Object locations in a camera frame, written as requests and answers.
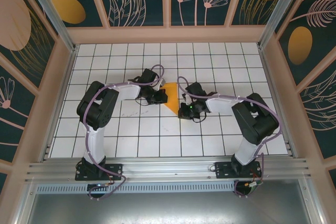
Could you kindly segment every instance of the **yellow triangular block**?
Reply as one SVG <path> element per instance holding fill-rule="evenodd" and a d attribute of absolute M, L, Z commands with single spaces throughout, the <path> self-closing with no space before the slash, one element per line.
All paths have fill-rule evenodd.
<path fill-rule="evenodd" d="M 166 94 L 168 96 L 168 102 L 164 103 L 171 111 L 173 111 L 176 115 L 178 115 L 179 109 L 179 93 L 178 86 L 176 82 L 166 83 L 160 89 L 165 89 Z"/>

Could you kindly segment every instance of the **wall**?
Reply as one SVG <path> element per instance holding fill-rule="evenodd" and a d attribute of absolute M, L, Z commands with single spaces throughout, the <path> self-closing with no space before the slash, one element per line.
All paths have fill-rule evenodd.
<path fill-rule="evenodd" d="M 335 7 L 335 0 L 296 0 L 265 48 L 286 124 L 330 220 L 336 219 Z"/>
<path fill-rule="evenodd" d="M 69 51 L 34 0 L 0 0 L 0 223 L 37 162 Z"/>
<path fill-rule="evenodd" d="M 278 2 L 278 0 L 51 1 L 75 43 L 258 41 Z"/>

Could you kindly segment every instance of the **white grid floor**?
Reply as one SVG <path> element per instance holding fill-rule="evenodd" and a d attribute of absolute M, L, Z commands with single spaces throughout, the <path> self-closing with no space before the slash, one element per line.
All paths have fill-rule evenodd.
<path fill-rule="evenodd" d="M 123 82 L 158 63 L 166 82 L 179 75 L 198 81 L 207 93 L 245 97 L 257 92 L 275 109 L 255 43 L 80 45 L 49 157 L 83 156 L 85 132 L 76 108 L 90 83 Z M 194 123 L 180 120 L 164 104 L 140 106 L 134 100 L 116 104 L 104 135 L 107 157 L 230 156 L 242 139 L 233 116 L 210 113 Z M 288 154 L 282 136 L 261 152 Z"/>

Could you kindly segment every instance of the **metal base plate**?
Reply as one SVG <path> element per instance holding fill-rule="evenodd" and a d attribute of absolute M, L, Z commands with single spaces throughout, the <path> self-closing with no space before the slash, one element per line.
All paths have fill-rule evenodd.
<path fill-rule="evenodd" d="M 122 174 L 122 164 L 106 164 L 105 169 L 114 173 Z M 121 180 L 119 176 L 110 176 L 111 180 Z M 84 166 L 82 164 L 77 166 L 76 170 L 76 181 L 109 181 L 109 177 L 107 173 L 103 173 L 99 178 L 96 174 L 88 173 L 85 171 Z"/>
<path fill-rule="evenodd" d="M 253 178 L 253 173 L 261 177 L 260 163 L 258 161 L 251 162 L 249 168 L 241 172 L 240 175 L 237 175 L 231 168 L 231 162 L 216 162 L 215 173 L 216 178 Z"/>

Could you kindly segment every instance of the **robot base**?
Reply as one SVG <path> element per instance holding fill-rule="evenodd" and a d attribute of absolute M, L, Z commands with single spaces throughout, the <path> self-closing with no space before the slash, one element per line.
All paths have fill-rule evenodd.
<path fill-rule="evenodd" d="M 253 173 L 261 177 L 261 168 L 258 161 L 252 161 L 248 168 L 242 170 L 239 175 L 231 167 L 232 162 L 216 162 L 216 178 L 253 178 Z"/>
<path fill-rule="evenodd" d="M 110 172 L 122 174 L 122 164 L 99 164 Z M 111 180 L 121 180 L 119 176 L 110 175 Z M 76 181 L 109 181 L 109 175 L 105 172 L 102 172 L 94 164 L 84 162 L 76 166 Z"/>

